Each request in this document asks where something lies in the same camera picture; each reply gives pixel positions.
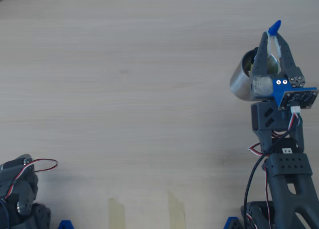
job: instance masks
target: wooden table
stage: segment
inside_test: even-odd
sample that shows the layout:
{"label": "wooden table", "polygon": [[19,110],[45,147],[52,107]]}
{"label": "wooden table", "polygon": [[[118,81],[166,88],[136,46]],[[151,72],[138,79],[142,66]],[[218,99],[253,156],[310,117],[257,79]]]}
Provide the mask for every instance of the wooden table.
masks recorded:
{"label": "wooden table", "polygon": [[[230,77],[281,19],[319,86],[318,14],[318,0],[2,1],[1,161],[59,161],[38,174],[52,229],[223,228],[257,160]],[[318,112],[302,115],[319,189]],[[264,200],[264,180],[259,169],[250,200]]]}

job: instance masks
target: white connector plug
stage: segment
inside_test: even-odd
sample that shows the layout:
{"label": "white connector plug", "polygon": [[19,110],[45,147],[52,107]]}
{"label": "white connector plug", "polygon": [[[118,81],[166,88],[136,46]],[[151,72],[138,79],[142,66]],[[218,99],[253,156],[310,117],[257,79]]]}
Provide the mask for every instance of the white connector plug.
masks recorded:
{"label": "white connector plug", "polygon": [[301,113],[301,108],[300,106],[291,106],[290,107],[290,111],[292,114],[296,113],[296,114],[300,114]]}

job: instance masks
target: robotic hand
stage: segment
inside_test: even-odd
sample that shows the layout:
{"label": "robotic hand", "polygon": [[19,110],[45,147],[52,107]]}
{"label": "robotic hand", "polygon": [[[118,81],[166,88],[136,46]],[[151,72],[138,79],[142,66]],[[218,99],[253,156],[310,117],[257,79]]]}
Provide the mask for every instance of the robotic hand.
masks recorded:
{"label": "robotic hand", "polygon": [[28,154],[0,166],[0,229],[49,229],[51,212],[45,205],[33,203],[38,191],[38,177]]}
{"label": "robotic hand", "polygon": [[[304,154],[300,116],[301,109],[312,107],[319,91],[304,87],[305,78],[295,65],[288,43],[277,33],[280,24],[276,22],[263,33],[259,47],[244,55],[230,81],[238,98],[258,101],[251,105],[251,114],[259,142],[248,149],[260,157],[250,175],[241,213],[245,229],[305,229],[296,213],[312,229],[319,229],[319,200]],[[271,42],[277,57],[272,54]],[[257,145],[261,152],[254,149]],[[266,201],[248,203],[253,175],[264,158]],[[288,184],[293,184],[295,194]],[[272,201],[268,200],[268,185]],[[242,227],[237,218],[229,218],[225,229]]]}

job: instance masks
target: metal cylinder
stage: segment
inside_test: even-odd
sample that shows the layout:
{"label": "metal cylinder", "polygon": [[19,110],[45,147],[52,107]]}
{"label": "metal cylinder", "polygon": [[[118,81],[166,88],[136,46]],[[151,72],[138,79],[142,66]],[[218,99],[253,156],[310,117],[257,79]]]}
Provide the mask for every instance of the metal cylinder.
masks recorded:
{"label": "metal cylinder", "polygon": [[230,79],[231,92],[244,101],[252,101],[251,81],[249,79],[251,59],[254,50],[247,52],[241,59]]}
{"label": "metal cylinder", "polygon": [[[249,78],[252,70],[252,57],[254,57],[254,50],[248,51],[243,56],[230,79],[232,93],[244,101],[258,100],[254,97],[252,81]],[[273,55],[270,55],[270,57],[267,58],[267,73],[277,74],[279,71],[280,65],[277,59]]]}

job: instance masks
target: circuit board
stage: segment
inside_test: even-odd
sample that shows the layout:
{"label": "circuit board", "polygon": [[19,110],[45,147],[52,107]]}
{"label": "circuit board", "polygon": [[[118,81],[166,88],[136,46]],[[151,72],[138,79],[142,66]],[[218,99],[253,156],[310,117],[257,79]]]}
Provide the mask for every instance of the circuit board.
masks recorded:
{"label": "circuit board", "polygon": [[285,91],[279,109],[289,109],[291,106],[299,105],[302,109],[310,109],[319,90]]}

